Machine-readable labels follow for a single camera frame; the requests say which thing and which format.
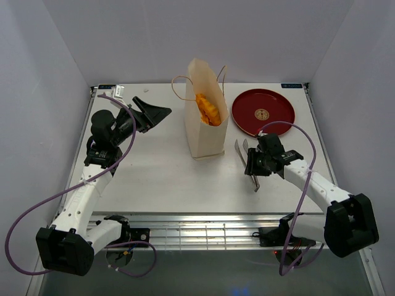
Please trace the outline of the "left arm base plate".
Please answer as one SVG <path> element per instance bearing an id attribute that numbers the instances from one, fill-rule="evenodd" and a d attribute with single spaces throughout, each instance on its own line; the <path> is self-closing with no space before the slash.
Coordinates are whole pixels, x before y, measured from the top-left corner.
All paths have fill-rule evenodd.
<path id="1" fill-rule="evenodd" d="M 126 230 L 125 240 L 127 242 L 131 242 L 131 241 L 149 242 L 150 232 L 151 230 L 149 228 L 128 228 Z"/>

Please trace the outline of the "beige paper bag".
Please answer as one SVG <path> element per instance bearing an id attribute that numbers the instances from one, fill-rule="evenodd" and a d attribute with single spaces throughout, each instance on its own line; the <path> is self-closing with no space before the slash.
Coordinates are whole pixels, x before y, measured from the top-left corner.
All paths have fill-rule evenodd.
<path id="1" fill-rule="evenodd" d="M 224 81 L 227 67 L 223 66 L 216 74 L 209 64 L 201 59 L 193 59 L 183 77 L 186 81 L 185 94 L 179 95 L 171 82 L 174 95 L 185 102 L 184 121 L 186 137 L 192 158 L 201 160 L 224 154 L 229 112 L 225 101 Z M 218 108 L 221 124 L 209 126 L 201 121 L 201 114 L 195 101 L 196 94 L 205 95 L 206 99 Z"/>

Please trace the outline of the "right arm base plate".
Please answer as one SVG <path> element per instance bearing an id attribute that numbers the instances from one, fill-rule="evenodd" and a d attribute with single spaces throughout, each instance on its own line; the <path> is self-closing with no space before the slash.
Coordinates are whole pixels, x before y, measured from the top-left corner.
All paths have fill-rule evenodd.
<path id="1" fill-rule="evenodd" d="M 280 227 L 277 228 L 258 228 L 258 231 L 254 233 L 255 237 L 259 239 L 259 245 L 261 247 L 281 247 L 285 243 L 285 239 L 288 232 L 282 230 Z M 290 247 L 305 247 L 308 245 L 316 245 L 316 241 L 302 238 L 294 237 L 291 235 L 289 240 Z"/>

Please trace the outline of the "twisted orange bread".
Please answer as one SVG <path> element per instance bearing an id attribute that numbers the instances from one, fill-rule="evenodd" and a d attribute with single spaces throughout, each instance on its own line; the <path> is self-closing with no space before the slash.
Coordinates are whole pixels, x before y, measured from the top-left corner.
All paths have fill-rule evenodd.
<path id="1" fill-rule="evenodd" d="M 201 114 L 201 121 L 209 126 L 219 126 L 221 118 L 215 105 L 211 104 L 203 94 L 196 94 L 195 101 Z"/>

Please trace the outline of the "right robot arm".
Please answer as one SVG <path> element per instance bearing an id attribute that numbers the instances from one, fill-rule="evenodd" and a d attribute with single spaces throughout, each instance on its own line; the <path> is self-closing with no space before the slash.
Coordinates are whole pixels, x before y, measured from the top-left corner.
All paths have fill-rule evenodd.
<path id="1" fill-rule="evenodd" d="M 258 145 L 247 152 L 246 175 L 279 175 L 295 185 L 323 212 L 312 217 L 300 213 L 284 216 L 270 231 L 259 231 L 264 246 L 293 245 L 299 239 L 320 242 L 344 258 L 378 242 L 379 233 L 370 199 L 353 195 L 309 168 L 295 150 L 286 151 L 276 134 L 259 134 Z"/>

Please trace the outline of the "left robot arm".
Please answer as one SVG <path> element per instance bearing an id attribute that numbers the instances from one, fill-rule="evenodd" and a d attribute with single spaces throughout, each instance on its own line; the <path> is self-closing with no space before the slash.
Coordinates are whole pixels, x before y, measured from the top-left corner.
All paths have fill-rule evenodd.
<path id="1" fill-rule="evenodd" d="M 109 215 L 92 229 L 88 229 L 88 224 L 95 205 L 126 156 L 120 149 L 121 143 L 135 138 L 137 132 L 148 132 L 172 112 L 138 97 L 132 101 L 137 110 L 113 99 L 120 107 L 117 116 L 109 110 L 98 110 L 92 115 L 91 137 L 80 182 L 52 225 L 41 228 L 36 235 L 44 268 L 84 276 L 95 254 L 110 244 L 121 247 L 131 240 L 130 227 L 123 216 Z"/>

